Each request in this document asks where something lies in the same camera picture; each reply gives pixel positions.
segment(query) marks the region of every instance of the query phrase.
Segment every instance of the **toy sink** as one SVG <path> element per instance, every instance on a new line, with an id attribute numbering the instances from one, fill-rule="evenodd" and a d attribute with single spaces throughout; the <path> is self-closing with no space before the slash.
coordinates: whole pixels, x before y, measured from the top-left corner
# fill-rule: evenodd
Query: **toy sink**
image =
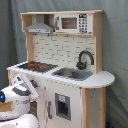
<path id="1" fill-rule="evenodd" d="M 73 75 L 72 75 L 72 77 L 70 77 L 70 75 L 69 76 L 62 75 L 62 74 L 64 74 L 64 72 L 70 73 Z M 73 68 L 61 68 L 61 69 L 53 72 L 52 75 L 57 76 L 57 77 L 66 78 L 66 79 L 74 79 L 77 81 L 83 81 L 83 80 L 87 79 L 88 77 L 90 77 L 91 75 L 93 75 L 93 73 L 91 71 L 83 71 L 83 70 L 73 69 Z"/>

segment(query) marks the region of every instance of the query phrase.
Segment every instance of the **microwave door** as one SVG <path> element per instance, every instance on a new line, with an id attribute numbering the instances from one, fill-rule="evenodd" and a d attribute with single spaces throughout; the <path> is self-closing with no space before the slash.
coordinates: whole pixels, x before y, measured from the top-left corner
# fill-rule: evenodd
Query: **microwave door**
<path id="1" fill-rule="evenodd" d="M 56 32 L 79 33 L 79 14 L 56 14 Z"/>

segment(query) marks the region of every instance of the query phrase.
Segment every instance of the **oven window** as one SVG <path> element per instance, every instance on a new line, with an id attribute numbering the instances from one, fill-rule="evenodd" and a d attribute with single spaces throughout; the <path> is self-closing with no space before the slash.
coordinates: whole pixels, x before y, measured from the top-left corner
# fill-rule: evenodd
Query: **oven window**
<path id="1" fill-rule="evenodd" d="M 77 29 L 77 18 L 62 18 L 62 29 Z"/>

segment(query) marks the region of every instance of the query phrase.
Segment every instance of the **burner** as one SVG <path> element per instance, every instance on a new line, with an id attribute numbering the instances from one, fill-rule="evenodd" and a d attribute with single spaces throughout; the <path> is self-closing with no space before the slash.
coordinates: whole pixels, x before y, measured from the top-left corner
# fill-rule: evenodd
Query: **burner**
<path id="1" fill-rule="evenodd" d="M 28 62 L 28 63 L 18 66 L 18 68 L 32 70 L 32 71 L 36 71 L 36 72 L 46 72 L 55 67 L 58 67 L 58 66 L 52 65 L 52 64 L 35 62 L 35 61 L 31 61 L 31 62 Z"/>

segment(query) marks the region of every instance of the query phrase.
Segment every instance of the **faucet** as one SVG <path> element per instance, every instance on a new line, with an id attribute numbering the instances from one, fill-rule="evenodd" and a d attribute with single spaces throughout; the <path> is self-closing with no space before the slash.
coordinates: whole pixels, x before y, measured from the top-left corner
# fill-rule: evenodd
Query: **faucet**
<path id="1" fill-rule="evenodd" d="M 92 54 L 89 51 L 82 51 L 79 54 L 79 62 L 76 64 L 76 67 L 78 67 L 78 69 L 80 69 L 80 70 L 85 69 L 86 64 L 87 64 L 86 62 L 85 62 L 85 64 L 81 62 L 81 57 L 82 57 L 83 54 L 87 54 L 91 59 L 91 65 L 94 65 L 94 58 L 93 58 Z"/>

